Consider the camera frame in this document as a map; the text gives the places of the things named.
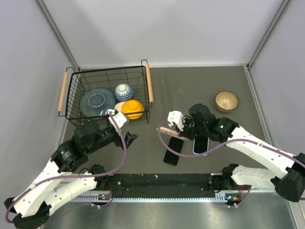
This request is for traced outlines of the pink phone case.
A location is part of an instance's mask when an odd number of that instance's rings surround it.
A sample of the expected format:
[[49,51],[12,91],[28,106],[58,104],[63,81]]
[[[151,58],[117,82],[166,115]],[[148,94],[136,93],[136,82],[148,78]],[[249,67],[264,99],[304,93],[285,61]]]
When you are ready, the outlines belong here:
[[181,139],[183,141],[184,140],[188,140],[188,138],[183,137],[183,136],[179,136],[178,132],[176,132],[175,130],[172,130],[170,128],[167,128],[167,127],[161,126],[160,127],[160,132],[163,133],[163,134],[169,135],[171,137],[175,137],[177,139]]

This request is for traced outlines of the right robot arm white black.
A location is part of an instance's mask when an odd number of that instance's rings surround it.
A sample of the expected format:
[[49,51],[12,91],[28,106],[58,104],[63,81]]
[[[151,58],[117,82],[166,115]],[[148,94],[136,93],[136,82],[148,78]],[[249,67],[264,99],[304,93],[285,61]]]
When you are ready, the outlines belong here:
[[207,137],[235,149],[264,168],[242,165],[228,166],[229,173],[222,177],[223,185],[232,189],[237,185],[268,188],[291,202],[299,202],[305,190],[305,155],[281,151],[246,131],[237,122],[217,118],[203,104],[195,104],[187,116],[181,115],[179,134],[189,140]]

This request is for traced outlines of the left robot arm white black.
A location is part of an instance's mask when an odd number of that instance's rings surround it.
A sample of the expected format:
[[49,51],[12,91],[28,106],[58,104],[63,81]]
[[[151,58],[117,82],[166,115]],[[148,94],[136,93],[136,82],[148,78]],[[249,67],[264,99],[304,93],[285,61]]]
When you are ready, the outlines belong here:
[[105,171],[101,165],[93,165],[84,174],[74,172],[88,161],[88,156],[114,143],[127,148],[138,137],[127,132],[122,134],[124,121],[108,122],[103,129],[95,121],[84,121],[74,130],[72,139],[63,142],[52,154],[42,172],[20,195],[8,198],[5,220],[17,229],[36,229],[44,224],[57,209],[79,196],[108,184],[107,176],[117,169]]

